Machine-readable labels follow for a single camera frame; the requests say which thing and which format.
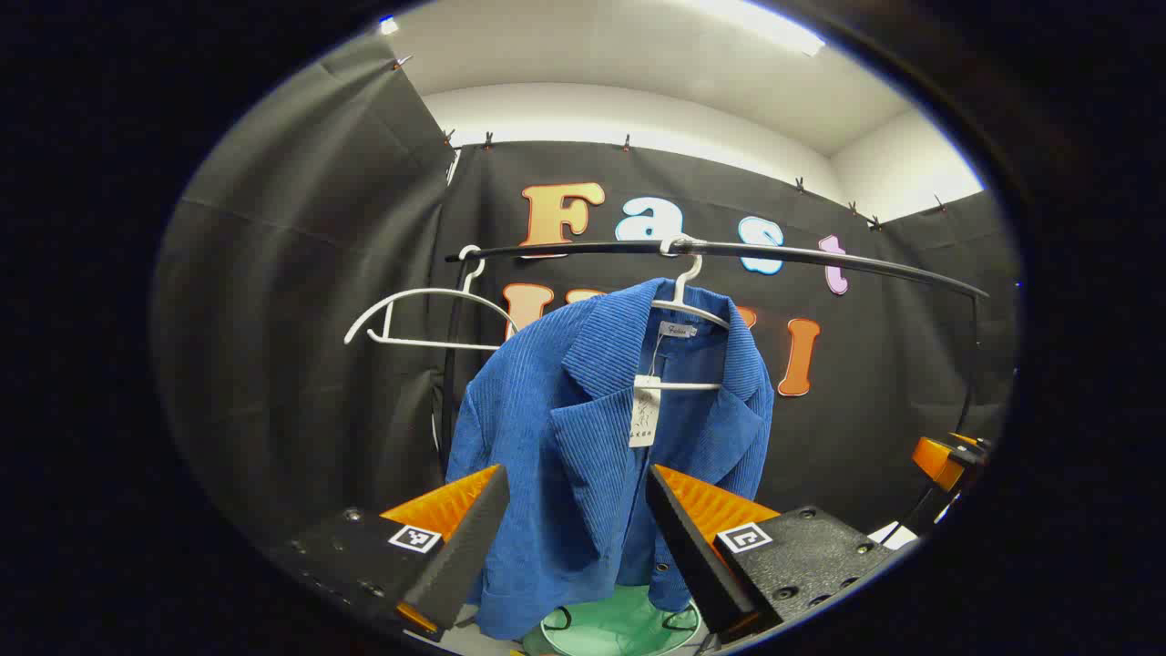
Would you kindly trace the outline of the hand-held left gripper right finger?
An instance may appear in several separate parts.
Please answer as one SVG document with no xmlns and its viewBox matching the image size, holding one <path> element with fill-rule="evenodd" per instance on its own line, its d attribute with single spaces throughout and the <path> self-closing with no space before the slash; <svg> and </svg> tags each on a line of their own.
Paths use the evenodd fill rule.
<svg viewBox="0 0 1166 656">
<path fill-rule="evenodd" d="M 893 555 L 819 507 L 774 512 L 663 465 L 649 470 L 646 491 L 691 600 L 723 643 L 815 613 Z"/>
</svg>

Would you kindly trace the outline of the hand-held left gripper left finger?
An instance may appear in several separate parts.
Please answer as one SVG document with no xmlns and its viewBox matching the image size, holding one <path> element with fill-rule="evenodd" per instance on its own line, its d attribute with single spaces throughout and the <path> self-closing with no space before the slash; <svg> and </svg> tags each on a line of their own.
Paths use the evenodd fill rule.
<svg viewBox="0 0 1166 656">
<path fill-rule="evenodd" d="M 496 464 L 385 512 L 346 507 L 271 545 L 271 559 L 375 632 L 442 639 L 477 586 L 510 505 Z"/>
</svg>

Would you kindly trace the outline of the green laundry hamper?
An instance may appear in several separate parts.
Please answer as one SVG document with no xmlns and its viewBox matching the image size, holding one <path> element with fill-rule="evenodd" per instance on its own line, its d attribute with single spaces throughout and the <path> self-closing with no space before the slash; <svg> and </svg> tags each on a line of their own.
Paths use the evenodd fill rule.
<svg viewBox="0 0 1166 656">
<path fill-rule="evenodd" d="M 647 587 L 617 586 L 600 601 L 559 606 L 521 639 L 526 656 L 675 656 L 702 639 L 694 602 L 659 611 Z"/>
</svg>

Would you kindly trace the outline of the blue corduroy jacket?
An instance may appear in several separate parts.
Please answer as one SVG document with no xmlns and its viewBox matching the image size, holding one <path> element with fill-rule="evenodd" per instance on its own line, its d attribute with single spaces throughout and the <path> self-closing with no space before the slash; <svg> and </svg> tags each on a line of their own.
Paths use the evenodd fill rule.
<svg viewBox="0 0 1166 656">
<path fill-rule="evenodd" d="M 652 278 L 522 327 L 468 385 L 448 481 L 501 465 L 510 503 L 469 602 L 489 639 L 519 640 L 557 608 L 646 587 L 679 613 L 690 593 L 646 499 L 662 465 L 754 498 L 775 400 L 735 302 L 689 285 L 707 323 L 654 306 Z"/>
</svg>

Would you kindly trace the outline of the small white clothes hanger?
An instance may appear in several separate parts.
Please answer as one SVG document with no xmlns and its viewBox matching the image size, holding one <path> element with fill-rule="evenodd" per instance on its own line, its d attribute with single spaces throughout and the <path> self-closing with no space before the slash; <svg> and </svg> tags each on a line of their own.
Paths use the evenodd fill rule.
<svg viewBox="0 0 1166 656">
<path fill-rule="evenodd" d="M 520 327 L 517 325 L 517 320 L 505 311 L 503 306 L 485 299 L 484 296 L 472 292 L 472 285 L 475 285 L 475 278 L 480 277 L 482 273 L 485 270 L 485 261 L 483 258 L 477 259 L 478 264 L 473 271 L 468 273 L 468 275 L 461 282 L 458 288 L 447 288 L 447 287 L 422 287 L 422 288 L 408 288 L 408 290 L 393 292 L 388 296 L 384 296 L 379 302 L 372 303 L 365 312 L 359 315 L 353 324 L 347 329 L 346 334 L 343 337 L 343 343 L 349 344 L 354 341 L 354 337 L 363 331 L 370 339 L 374 343 L 391 344 L 391 345 L 403 345 L 403 347 L 422 347 L 422 348 L 435 348 L 435 350 L 472 350 L 472 352 L 496 352 L 500 350 L 500 344 L 489 344 L 489 343 L 454 343 L 450 339 L 445 341 L 437 340 L 421 340 L 421 339 L 400 339 L 400 337 L 392 336 L 392 320 L 394 316 L 394 306 L 396 302 L 403 302 L 403 299 L 412 299 L 415 296 L 450 296 L 455 299 L 466 299 L 468 302 L 473 302 L 483 304 L 483 306 L 490 308 L 490 310 L 496 311 L 500 315 L 507 327 L 510 327 L 511 333 L 519 333 Z M 372 320 L 375 315 L 384 313 L 382 327 L 375 331 L 372 327 L 365 329 L 365 324 Z"/>
</svg>

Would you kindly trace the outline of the large white clothes hanger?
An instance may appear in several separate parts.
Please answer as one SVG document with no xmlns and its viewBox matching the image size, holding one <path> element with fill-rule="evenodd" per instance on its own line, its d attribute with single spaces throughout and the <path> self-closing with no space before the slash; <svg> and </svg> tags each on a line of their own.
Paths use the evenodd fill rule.
<svg viewBox="0 0 1166 656">
<path fill-rule="evenodd" d="M 691 237 L 684 235 L 684 233 L 676 233 L 676 235 L 667 237 L 666 240 L 660 241 L 659 254 L 661 256 L 679 256 L 677 252 L 673 252 L 674 246 L 695 246 L 703 245 L 704 241 L 693 240 Z M 673 298 L 670 299 L 653 299 L 652 308 L 654 310 L 666 310 L 675 313 L 688 313 L 695 317 L 700 317 L 701 320 L 705 323 L 712 323 L 719 325 L 719 327 L 729 331 L 731 323 L 729 320 L 722 319 L 717 313 L 708 312 L 702 310 L 700 306 L 691 306 L 691 304 L 686 303 L 686 285 L 691 278 L 697 278 L 700 271 L 702 270 L 703 258 L 697 254 L 691 254 L 694 261 L 687 271 L 683 271 L 674 280 L 673 283 Z M 660 390 L 660 392 L 710 392 L 719 390 L 721 385 L 716 383 L 668 383 L 660 381 L 652 381 L 652 378 L 646 376 L 642 381 L 637 381 L 633 385 L 635 390 Z"/>
</svg>

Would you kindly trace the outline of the black clothes rail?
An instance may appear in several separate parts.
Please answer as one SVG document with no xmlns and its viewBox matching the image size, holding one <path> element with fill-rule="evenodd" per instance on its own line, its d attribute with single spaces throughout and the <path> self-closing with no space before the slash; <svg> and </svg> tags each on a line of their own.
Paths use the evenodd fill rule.
<svg viewBox="0 0 1166 656">
<path fill-rule="evenodd" d="M 812 251 L 800 248 L 787 248 L 787 246 L 765 246 L 745 242 L 717 242 L 695 240 L 691 237 L 675 237 L 670 241 L 583 241 L 583 242 L 560 242 L 542 244 L 534 246 L 513 246 L 513 248 L 480 249 L 478 246 L 468 245 L 466 253 L 450 254 L 447 262 L 457 262 L 463 269 L 459 271 L 457 283 L 469 282 L 470 274 L 466 273 L 464 262 L 486 261 L 492 258 L 520 258 L 520 256 L 575 256 L 575 254 L 655 254 L 655 256 L 709 256 L 709 258 L 757 258 L 766 261 L 798 262 L 798 264 L 813 264 L 821 267 L 838 267 L 854 271 L 868 271 L 883 275 L 883 277 L 909 280 L 922 285 L 937 285 L 950 292 L 965 295 L 971 303 L 971 336 L 979 346 L 978 340 L 978 305 L 979 299 L 988 299 L 990 295 L 979 290 L 975 285 L 960 282 L 957 278 L 944 277 L 944 275 L 925 271 L 907 264 L 895 264 L 881 259 L 850 256 L 844 253 L 833 253 L 829 251 Z M 435 435 L 437 444 L 438 463 L 444 474 L 448 470 L 448 460 L 451 447 L 454 447 L 454 374 L 449 369 L 455 364 L 454 347 L 447 347 L 445 366 L 447 379 L 441 383 L 442 390 L 442 418 L 440 432 Z M 975 394 L 975 365 L 978 357 L 972 357 L 969 373 L 965 374 L 967 390 L 965 398 L 958 419 L 956 421 L 955 433 L 965 432 L 965 419 L 970 411 L 971 400 Z"/>
</svg>

